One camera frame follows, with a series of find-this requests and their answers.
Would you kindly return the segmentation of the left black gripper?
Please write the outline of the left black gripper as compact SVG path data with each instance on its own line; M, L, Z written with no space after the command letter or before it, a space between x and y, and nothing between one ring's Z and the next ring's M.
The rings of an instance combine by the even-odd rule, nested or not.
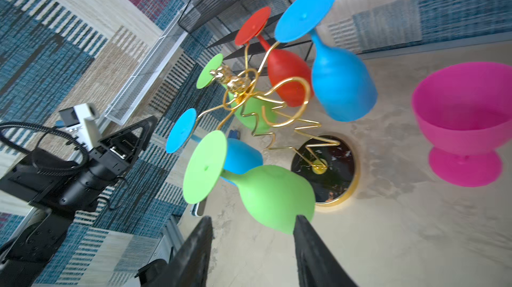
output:
M75 211L94 211L99 195L115 185L135 165L156 128L158 119L149 116L106 136L89 151L89 159L60 191L59 205Z

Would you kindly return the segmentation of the magenta plastic wine glass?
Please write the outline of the magenta plastic wine glass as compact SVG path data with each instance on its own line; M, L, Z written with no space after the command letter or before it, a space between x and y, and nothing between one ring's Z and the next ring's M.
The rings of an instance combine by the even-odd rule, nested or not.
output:
M511 66L476 62L441 69L418 84L411 106L433 145L429 165L440 179L483 187L500 177L496 150L511 140Z

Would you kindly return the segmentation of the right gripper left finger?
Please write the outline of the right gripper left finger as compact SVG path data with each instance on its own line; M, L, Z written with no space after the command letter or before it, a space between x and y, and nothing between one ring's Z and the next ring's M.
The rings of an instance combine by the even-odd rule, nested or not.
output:
M203 217L172 261L151 282L152 286L206 286L213 225Z

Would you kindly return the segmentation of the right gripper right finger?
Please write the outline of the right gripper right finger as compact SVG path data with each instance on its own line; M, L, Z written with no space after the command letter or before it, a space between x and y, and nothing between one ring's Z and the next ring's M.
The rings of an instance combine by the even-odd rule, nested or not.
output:
M357 286L304 215L297 215L293 237L300 287Z

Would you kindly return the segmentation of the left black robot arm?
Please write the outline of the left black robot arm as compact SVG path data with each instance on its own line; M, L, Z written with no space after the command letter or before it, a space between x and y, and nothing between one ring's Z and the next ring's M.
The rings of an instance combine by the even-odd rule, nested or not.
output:
M79 163L35 147L32 151L1 142L24 157L1 178L1 190L36 209L28 223L1 247L1 285L31 286L64 243L78 211L94 212L101 193L124 180L157 126L155 116L103 137L87 149L76 136L58 128L24 122L1 123L1 130L29 129L65 139L79 151Z

